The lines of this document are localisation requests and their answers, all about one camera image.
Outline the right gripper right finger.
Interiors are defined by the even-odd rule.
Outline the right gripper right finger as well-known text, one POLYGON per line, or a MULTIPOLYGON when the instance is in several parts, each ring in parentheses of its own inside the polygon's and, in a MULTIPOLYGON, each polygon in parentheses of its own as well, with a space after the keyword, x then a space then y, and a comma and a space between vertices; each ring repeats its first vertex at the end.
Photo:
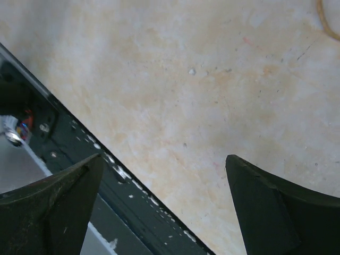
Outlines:
POLYGON ((339 254, 339 198, 237 155, 225 167, 247 254, 339 254))

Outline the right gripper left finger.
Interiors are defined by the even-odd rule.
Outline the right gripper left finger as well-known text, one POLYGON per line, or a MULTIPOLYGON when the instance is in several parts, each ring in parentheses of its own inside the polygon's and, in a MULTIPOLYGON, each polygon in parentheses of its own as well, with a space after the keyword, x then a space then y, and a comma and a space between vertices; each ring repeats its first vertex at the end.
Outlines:
POLYGON ((1 254, 80 254, 104 171, 92 155, 1 194, 1 254))

